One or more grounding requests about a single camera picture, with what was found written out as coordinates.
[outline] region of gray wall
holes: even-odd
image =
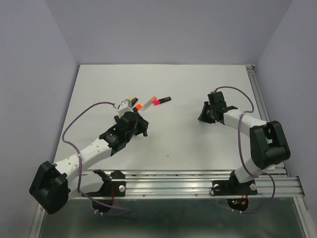
[[[262,53],[256,75],[271,119],[280,121],[291,149],[286,163],[300,176],[317,226],[317,1],[294,0]]]
[[[43,0],[0,1],[0,237],[28,237],[28,189],[55,154],[76,71]]]
[[[291,0],[46,0],[80,63],[256,63]]]

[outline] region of table surface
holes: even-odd
[[[207,94],[224,85],[238,87],[256,103],[244,65],[81,65],[63,129],[96,102],[137,97],[144,104],[152,96],[170,96],[172,101],[140,113],[149,122],[148,137],[134,137],[125,149],[91,169],[234,170],[241,166],[237,131],[220,123],[197,121]],[[228,106],[242,111],[251,108],[239,92],[223,89],[223,93]],[[115,115],[110,105],[96,106],[65,138],[83,149],[115,124]],[[252,116],[260,118],[257,107]],[[250,142],[244,135],[242,148],[245,159],[249,158]],[[74,153],[60,140],[54,161]]]

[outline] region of purple cable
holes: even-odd
[[[240,118],[239,118],[239,122],[238,122],[238,148],[239,148],[240,160],[241,160],[241,163],[242,163],[242,166],[243,166],[244,170],[245,170],[251,177],[257,179],[258,176],[253,175],[253,174],[247,169],[247,166],[246,166],[246,164],[244,163],[244,160],[243,160],[242,148],[241,148],[241,124],[242,124],[242,118],[243,118],[243,116],[244,116],[245,113],[253,113],[253,112],[254,112],[253,102],[252,102],[252,100],[250,99],[250,97],[249,97],[245,92],[243,92],[242,90],[240,90],[240,89],[238,89],[238,88],[235,88],[235,87],[222,86],[222,87],[216,88],[214,91],[216,92],[218,89],[221,89],[221,88],[230,88],[230,89],[234,89],[234,90],[239,91],[240,93],[242,93],[242,94],[249,100],[249,102],[250,102],[250,104],[251,104],[251,106],[252,106],[252,109],[251,109],[250,111],[244,111],[244,112],[241,114]],[[268,207],[268,205],[272,202],[272,200],[273,200],[273,198],[274,198],[274,196],[275,196],[276,186],[275,186],[275,181],[274,181],[272,175],[270,175],[270,174],[267,173],[267,172],[261,172],[260,175],[267,175],[267,176],[269,176],[270,179],[272,180],[272,183],[273,183],[273,193],[272,193],[272,196],[271,196],[270,200],[268,201],[268,203],[267,203],[265,206],[263,206],[263,207],[261,207],[261,208],[259,208],[259,209],[257,209],[257,210],[254,210],[254,211],[250,211],[250,212],[244,211],[244,212],[242,212],[242,213],[244,213],[244,214],[252,214],[252,213],[256,213],[256,212],[260,212],[260,211],[264,210],[264,209],[265,209],[266,207]]]
[[[70,129],[70,127],[83,115],[85,114],[88,110],[90,110],[91,108],[93,108],[94,106],[97,106],[97,105],[100,105],[100,104],[110,104],[114,107],[114,103],[110,103],[110,102],[99,102],[99,103],[95,103],[93,105],[91,105],[90,107],[88,107],[86,110],[84,110],[81,114],[79,114],[70,124],[69,126],[65,129],[65,131],[63,132],[62,136],[61,136],[61,140],[66,143],[66,144],[69,144],[70,146],[72,146],[77,154],[78,154],[78,158],[79,158],[79,175],[78,175],[78,184],[77,184],[77,191],[83,195],[84,197],[92,200],[93,202],[101,205],[101,206],[104,206],[104,207],[108,207],[108,208],[113,208],[113,209],[117,209],[117,210],[122,210],[122,211],[126,211],[126,213],[123,213],[123,214],[112,214],[112,215],[108,215],[106,214],[106,216],[122,216],[122,215],[126,215],[128,213],[131,212],[130,209],[127,209],[127,208],[124,208],[124,207],[116,207],[116,206],[110,206],[108,204],[104,204],[102,202],[99,202],[98,200],[96,199],[93,199],[91,196],[85,194],[84,192],[82,192],[80,190],[80,184],[81,184],[81,179],[82,179],[82,171],[83,171],[83,158],[81,157],[81,154],[80,154],[80,150],[78,149],[78,147],[73,144],[72,142],[68,141],[68,140],[65,140],[65,134],[66,132]]]

